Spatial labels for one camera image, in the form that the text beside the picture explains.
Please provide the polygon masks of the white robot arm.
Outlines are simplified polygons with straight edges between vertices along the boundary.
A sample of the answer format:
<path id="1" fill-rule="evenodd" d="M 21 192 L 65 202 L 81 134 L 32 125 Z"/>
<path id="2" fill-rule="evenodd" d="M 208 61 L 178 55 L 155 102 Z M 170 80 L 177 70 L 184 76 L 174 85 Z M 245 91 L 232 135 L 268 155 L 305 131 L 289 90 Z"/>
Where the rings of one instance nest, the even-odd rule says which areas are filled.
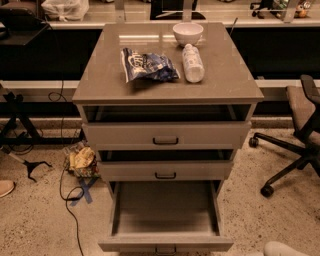
<path id="1" fill-rule="evenodd" d="M 303 252 L 277 241 L 270 241 L 265 244 L 262 252 L 252 252 L 245 256 L 309 256 Z"/>

